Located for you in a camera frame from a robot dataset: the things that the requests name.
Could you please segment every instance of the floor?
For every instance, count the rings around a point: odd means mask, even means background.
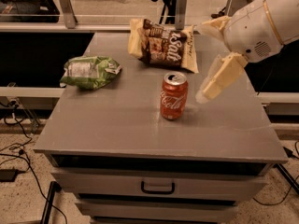
[[[86,1],[75,0],[75,13],[83,13],[86,11]],[[97,2],[96,0],[89,1],[88,12],[95,14],[100,12],[106,14],[106,18],[99,20],[95,18],[93,21],[87,21],[82,16],[79,17],[82,23],[84,22],[127,22],[132,14],[140,13],[142,10],[137,7],[146,6],[149,8],[149,17],[157,19],[161,13],[161,4],[154,4],[150,0],[105,0]],[[209,20],[211,13],[217,13],[225,6],[226,0],[191,0],[188,4],[190,9],[187,10],[188,22],[198,24],[201,21]],[[122,14],[122,16],[113,15],[113,13]],[[7,112],[8,121],[14,122],[11,118],[11,113]],[[50,175],[51,166],[48,160],[41,154],[36,154],[33,151],[35,142],[38,139],[40,131],[43,129],[47,119],[42,119],[42,125],[39,127],[37,133],[29,136],[32,140],[25,146],[24,150],[30,158],[31,165],[36,174],[41,190],[44,195],[47,195],[50,186],[50,181],[53,177]],[[26,133],[30,132],[30,122],[28,119],[22,123]],[[297,121],[275,121],[273,127],[278,133],[281,140],[281,145],[293,151],[297,156],[299,154],[295,151],[295,144],[299,140],[299,125]],[[6,125],[4,119],[0,120],[0,150],[1,153],[10,155],[19,155],[18,149],[9,150],[11,145],[17,146],[29,141],[21,129],[19,124]],[[299,176],[299,165],[297,159],[290,159],[285,167],[289,170],[292,176]],[[17,176],[15,182],[0,183],[0,224],[8,223],[34,223],[29,221],[37,221],[41,219],[45,200],[41,195],[33,172],[27,170],[27,164],[20,159],[13,159],[12,157],[0,156],[1,169],[19,169],[26,171],[24,174]],[[266,176],[268,185],[256,195],[255,200],[250,200],[239,205],[239,212],[237,216],[227,224],[295,224],[299,223],[299,198],[298,194],[290,188],[290,185],[281,176],[276,168],[272,169]],[[56,195],[54,204],[64,212],[67,216],[67,223],[70,224],[88,224],[89,218],[84,217],[74,205],[75,197],[73,194],[61,191]],[[53,210],[50,218],[50,223],[63,224],[64,217],[61,213]]]

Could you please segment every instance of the desk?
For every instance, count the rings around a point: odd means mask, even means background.
[[[159,112],[167,70],[131,57],[128,37],[93,37],[86,54],[113,57],[120,75],[98,91],[67,87],[35,151],[48,157],[53,176],[92,223],[229,221],[265,185],[268,170],[287,161],[246,74],[217,99],[197,104],[208,66],[227,50],[196,35],[200,73],[183,71],[186,109],[169,121]]]

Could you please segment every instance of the red soda can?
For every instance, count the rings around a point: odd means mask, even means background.
[[[184,74],[170,72],[164,76],[161,90],[160,112],[166,119],[177,119],[184,111],[188,82]]]

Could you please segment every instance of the black handle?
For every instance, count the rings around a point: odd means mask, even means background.
[[[144,193],[147,193],[147,194],[158,194],[158,195],[170,195],[172,193],[175,192],[175,183],[171,183],[171,190],[167,190],[167,191],[159,191],[159,190],[146,190],[144,188],[144,185],[145,185],[145,182],[142,181],[141,182],[141,190],[144,192]]]

